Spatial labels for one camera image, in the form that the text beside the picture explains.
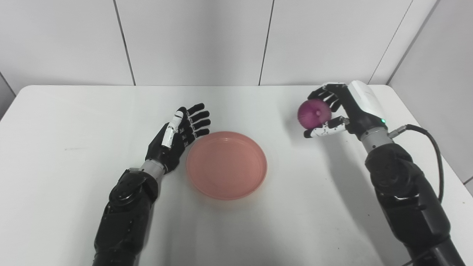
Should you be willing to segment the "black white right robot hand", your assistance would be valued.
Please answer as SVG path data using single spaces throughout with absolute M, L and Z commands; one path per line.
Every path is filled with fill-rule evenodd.
M 371 87 L 362 81 L 355 80 L 350 84 L 324 83 L 311 92 L 307 99 L 318 99 L 328 104 L 330 115 L 340 108 L 343 108 L 345 115 L 331 118 L 320 126 L 307 129 L 303 133 L 304 138 L 348 131 L 361 140 L 362 135 L 371 129 L 388 129 L 380 102 Z

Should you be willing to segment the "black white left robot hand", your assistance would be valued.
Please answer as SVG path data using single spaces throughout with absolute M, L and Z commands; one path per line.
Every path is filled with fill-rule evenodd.
M 179 108 L 149 144 L 145 160 L 160 163 L 166 174 L 175 170 L 186 147 L 210 133 L 210 124 L 205 104 Z

